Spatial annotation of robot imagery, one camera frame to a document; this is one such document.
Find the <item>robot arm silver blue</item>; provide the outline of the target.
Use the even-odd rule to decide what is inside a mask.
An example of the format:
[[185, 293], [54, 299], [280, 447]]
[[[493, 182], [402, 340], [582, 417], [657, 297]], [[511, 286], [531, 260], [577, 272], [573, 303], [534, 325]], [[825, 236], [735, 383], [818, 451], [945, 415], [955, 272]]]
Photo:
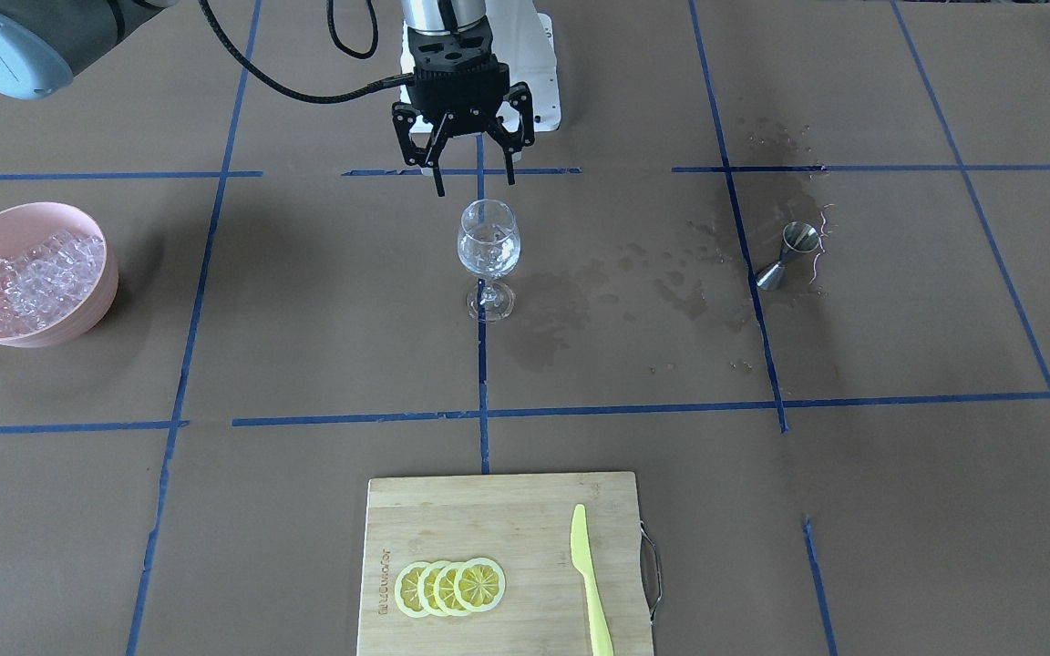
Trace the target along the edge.
[[[167, 1], [0, 1], [0, 96], [54, 96], [168, 8]], [[397, 145], [406, 165], [430, 171], [438, 195], [445, 192], [440, 158], [452, 137], [492, 137], [509, 184], [516, 179], [514, 158], [536, 142], [536, 96], [495, 54], [483, 1], [405, 1], [411, 71], [336, 96], [284, 86], [233, 44], [209, 3], [200, 3], [200, 10], [242, 69], [280, 96], [334, 105], [405, 88], [408, 99], [391, 107]]]

